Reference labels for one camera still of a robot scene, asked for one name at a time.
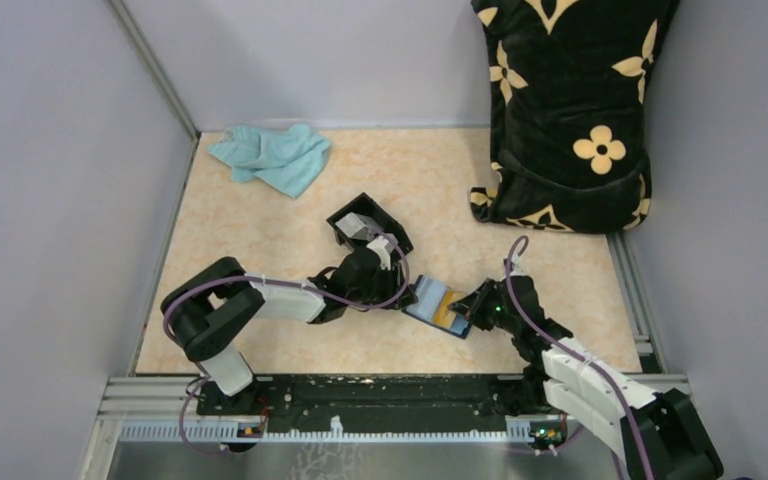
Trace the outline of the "grey credit card stack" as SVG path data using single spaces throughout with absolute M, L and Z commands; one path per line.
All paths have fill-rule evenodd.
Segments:
M 348 213 L 337 220 L 336 227 L 347 239 L 363 242 L 372 241 L 376 233 L 381 230 L 374 219 L 355 212 Z

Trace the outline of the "yellow credit card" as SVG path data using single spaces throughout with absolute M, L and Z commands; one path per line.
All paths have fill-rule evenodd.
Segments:
M 469 330 L 469 322 L 456 310 L 457 304 L 466 296 L 458 290 L 447 290 L 433 316 L 435 326 L 444 331 L 463 337 Z

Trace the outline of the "blue leather card holder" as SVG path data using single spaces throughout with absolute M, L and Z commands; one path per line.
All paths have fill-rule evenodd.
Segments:
M 436 328 L 440 331 L 443 331 L 449 335 L 452 335 L 443 329 L 437 327 L 433 323 L 433 316 L 438 309 L 438 306 L 440 305 L 440 302 L 442 300 L 442 297 L 444 293 L 449 290 L 456 290 L 453 288 L 450 288 L 446 284 L 433 279 L 432 277 L 420 275 L 416 282 L 411 285 L 412 292 L 414 293 L 416 297 L 416 301 L 405 308 L 402 309 L 402 312 L 415 319 L 418 320 L 428 326 L 431 326 L 433 328 Z M 469 323 L 469 330 L 467 334 L 463 337 L 458 337 L 455 335 L 452 335 L 459 339 L 465 339 L 471 329 L 471 324 Z

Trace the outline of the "black plastic card box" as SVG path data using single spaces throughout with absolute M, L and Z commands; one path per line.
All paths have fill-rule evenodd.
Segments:
M 377 233 L 394 238 L 405 255 L 414 250 L 406 230 L 366 192 L 360 193 L 326 219 L 338 245 L 349 250 L 365 247 Z

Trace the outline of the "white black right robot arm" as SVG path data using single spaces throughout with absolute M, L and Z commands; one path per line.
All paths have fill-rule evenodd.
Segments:
M 531 277 L 486 280 L 448 308 L 474 327 L 509 333 L 528 364 L 527 406 L 570 414 L 611 450 L 629 478 L 723 476 L 723 463 L 689 395 L 657 391 L 598 359 L 545 314 Z

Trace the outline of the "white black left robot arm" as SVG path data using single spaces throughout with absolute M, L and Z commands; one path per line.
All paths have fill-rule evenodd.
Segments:
M 257 406 L 260 388 L 234 340 L 251 321 L 323 324 L 348 308 L 399 310 L 415 301 L 407 263 L 361 247 L 301 281 L 256 275 L 223 257 L 168 294 L 160 311 L 165 333 L 219 388 L 223 404 L 245 414 Z

